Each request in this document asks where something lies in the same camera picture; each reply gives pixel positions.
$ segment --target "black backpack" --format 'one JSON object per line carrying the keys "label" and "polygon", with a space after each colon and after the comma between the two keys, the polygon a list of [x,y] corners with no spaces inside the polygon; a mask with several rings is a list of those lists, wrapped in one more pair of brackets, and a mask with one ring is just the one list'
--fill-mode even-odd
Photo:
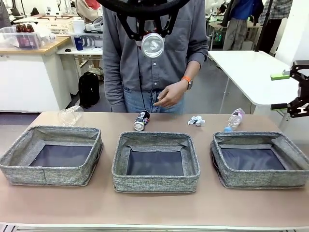
{"label": "black backpack", "polygon": [[94,73],[85,72],[78,82],[80,106],[89,108],[98,103],[100,92],[98,90],[98,76]]}

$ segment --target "orange wristband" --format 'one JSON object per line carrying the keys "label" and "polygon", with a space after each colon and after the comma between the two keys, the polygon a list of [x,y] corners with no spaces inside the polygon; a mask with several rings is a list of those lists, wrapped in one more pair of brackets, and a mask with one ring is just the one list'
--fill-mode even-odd
{"label": "orange wristband", "polygon": [[182,80],[186,80],[188,83],[192,81],[192,79],[188,76],[183,76]]}

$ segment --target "blue bottle cap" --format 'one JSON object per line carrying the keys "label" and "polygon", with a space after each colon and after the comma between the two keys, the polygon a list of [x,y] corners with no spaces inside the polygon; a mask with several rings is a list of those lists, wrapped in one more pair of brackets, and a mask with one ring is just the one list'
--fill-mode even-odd
{"label": "blue bottle cap", "polygon": [[225,127],[224,132],[233,132],[233,129],[231,127]]}

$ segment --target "crumpled paper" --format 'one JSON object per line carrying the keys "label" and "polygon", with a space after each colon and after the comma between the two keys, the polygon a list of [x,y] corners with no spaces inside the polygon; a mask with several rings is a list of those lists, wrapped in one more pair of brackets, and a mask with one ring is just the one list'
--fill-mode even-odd
{"label": "crumpled paper", "polygon": [[188,121],[188,125],[195,124],[197,127],[200,127],[202,124],[205,123],[205,120],[202,119],[200,115],[193,116],[190,121]]}

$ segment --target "black pants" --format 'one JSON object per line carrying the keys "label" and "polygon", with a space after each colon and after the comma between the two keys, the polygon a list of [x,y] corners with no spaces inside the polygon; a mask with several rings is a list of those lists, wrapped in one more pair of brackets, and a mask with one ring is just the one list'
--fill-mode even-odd
{"label": "black pants", "polygon": [[266,24],[265,33],[260,44],[260,51],[270,53],[274,45],[282,19],[271,19]]}

